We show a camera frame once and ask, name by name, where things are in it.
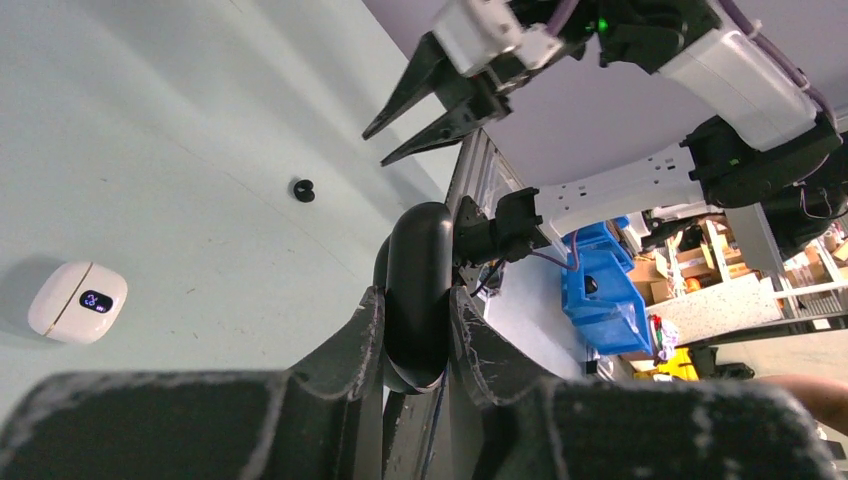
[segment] cable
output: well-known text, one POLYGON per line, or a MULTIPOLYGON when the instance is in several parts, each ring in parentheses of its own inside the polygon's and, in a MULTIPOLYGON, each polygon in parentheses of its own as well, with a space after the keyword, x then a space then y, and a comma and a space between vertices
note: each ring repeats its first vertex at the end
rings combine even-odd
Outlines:
POLYGON ((833 127, 836 128, 836 114, 833 107, 828 103, 824 95, 810 85, 810 81, 800 68, 792 63, 792 60, 786 56, 777 46, 771 42, 765 35, 760 33, 761 25, 754 25, 748 17, 742 13, 739 6, 733 0, 718 0, 721 8, 727 13, 727 16, 739 27, 739 30, 751 39, 760 49, 766 53, 792 80, 792 82, 804 91, 810 99, 818 104, 825 116, 827 116, 833 127))
POLYGON ((811 214, 810 212, 807 211, 807 190, 804 187, 801 187, 801 204, 800 204, 800 206, 801 206, 801 210, 804 211, 804 215, 806 215, 807 217, 824 220, 824 219, 829 218, 831 215, 833 215, 833 207, 831 207, 830 202, 827 201, 827 190, 822 189, 821 192, 822 192, 822 196, 824 197, 824 203, 827 205, 827 215, 825 215, 823 217, 818 216, 818 215, 813 215, 813 214, 811 214))
POLYGON ((554 13, 551 14, 551 19, 548 20, 545 31, 554 37, 557 36, 559 31, 565 28, 565 24, 568 23, 574 9, 577 8, 578 2, 579 0, 560 0, 559 5, 554 9, 554 13))
POLYGON ((816 219, 816 220, 838 220, 838 219, 844 217, 845 215, 848 215, 848 207, 845 208, 845 211, 843 211, 841 213, 837 212, 837 213, 834 214, 833 213, 833 206, 827 200, 827 190, 823 188, 821 191, 822 191, 822 196, 824 197, 824 201, 825 201, 825 203, 827 203, 827 209, 828 209, 827 216, 825 216, 825 217, 822 217, 822 216, 819 216, 819 215, 813 215, 813 214, 811 214, 810 212, 807 211, 807 194, 804 191, 804 188, 803 187, 801 188, 800 206, 801 206, 801 210, 804 212, 804 215, 806 215, 807 218, 812 218, 812 219, 816 219))
POLYGON ((568 265, 567 263, 559 261, 550 255, 545 255, 544 253, 530 252, 530 255, 534 257, 543 258, 553 264, 558 265, 560 268, 564 268, 570 272, 576 272, 580 269, 580 256, 577 255, 577 232, 571 234, 571 256, 572 258, 574 258, 574 265, 568 265))
POLYGON ((450 366, 445 367, 442 373, 442 381, 439 386, 439 396, 436 398, 436 407, 433 409, 433 423, 430 424, 430 434, 427 438, 427 450, 424 453, 424 463, 421 465, 421 478, 427 478, 427 470, 430 469, 430 461, 433 459, 433 445, 436 443, 436 426, 439 424, 439 415, 442 413, 442 399, 445 397, 445 384, 448 379, 450 366))
POLYGON ((480 285, 478 285, 477 288, 475 288, 474 291, 471 292, 472 297, 476 297, 477 294, 480 293, 481 290, 483 290, 483 287, 486 286, 486 283, 488 283, 488 281, 492 279, 492 277, 495 275, 495 273, 498 272, 498 270, 500 270, 501 266, 504 263, 506 263, 506 257, 501 258, 497 261, 497 263, 495 263, 495 266, 493 266, 492 269, 489 270, 489 273, 486 274, 486 277, 480 281, 480 285))

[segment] person's arm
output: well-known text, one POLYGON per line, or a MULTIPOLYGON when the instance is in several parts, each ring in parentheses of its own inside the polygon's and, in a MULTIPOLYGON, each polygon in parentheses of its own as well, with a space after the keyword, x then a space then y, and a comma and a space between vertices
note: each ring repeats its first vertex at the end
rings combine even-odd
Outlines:
POLYGON ((776 375, 756 381, 782 387, 817 421, 848 435, 848 384, 812 375, 776 375))

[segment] white bracket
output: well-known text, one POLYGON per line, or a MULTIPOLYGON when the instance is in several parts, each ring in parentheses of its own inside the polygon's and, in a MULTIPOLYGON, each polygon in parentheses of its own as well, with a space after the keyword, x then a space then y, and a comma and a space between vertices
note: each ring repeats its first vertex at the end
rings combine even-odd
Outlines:
POLYGON ((436 16, 433 34, 466 77, 486 70, 493 58, 511 51, 528 70, 537 70, 563 46, 545 25, 525 30, 508 0, 449 0, 436 16))
POLYGON ((815 126, 815 103, 712 0, 722 26, 710 30, 659 74, 709 104, 746 144, 766 151, 815 126))
POLYGON ((707 202, 697 202, 692 204, 672 205, 670 207, 658 207, 651 211, 653 218, 661 218, 663 220, 682 220, 684 218, 705 215, 708 213, 720 214, 724 211, 723 208, 714 205, 707 205, 707 202))
POLYGON ((583 180, 540 187, 536 210, 546 235, 566 234, 597 222, 657 206, 701 202, 701 185, 689 179, 695 162, 688 148, 671 146, 629 165, 583 180))

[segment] black rubber grommet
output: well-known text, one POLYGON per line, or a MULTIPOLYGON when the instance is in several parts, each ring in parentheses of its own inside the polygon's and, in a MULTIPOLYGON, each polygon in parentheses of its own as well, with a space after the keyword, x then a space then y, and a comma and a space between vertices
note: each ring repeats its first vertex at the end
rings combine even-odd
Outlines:
POLYGON ((309 203, 315 200, 315 192, 312 191, 314 186, 315 184, 312 183, 312 180, 300 180, 294 184, 294 198, 303 203, 309 203))

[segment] ceiling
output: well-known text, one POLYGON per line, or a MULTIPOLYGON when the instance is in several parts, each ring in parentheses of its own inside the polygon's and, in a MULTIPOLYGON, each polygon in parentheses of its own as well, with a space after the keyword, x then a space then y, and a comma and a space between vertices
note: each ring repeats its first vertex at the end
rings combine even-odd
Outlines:
MULTIPOLYGON (((848 104, 848 2, 737 1, 834 106, 848 104)), ((364 2, 409 56, 444 0, 364 2)), ((593 44, 582 62, 560 61, 512 95, 512 115, 487 127, 528 184, 571 182, 637 160, 714 114, 683 87, 634 65, 600 69, 597 55, 593 44)))

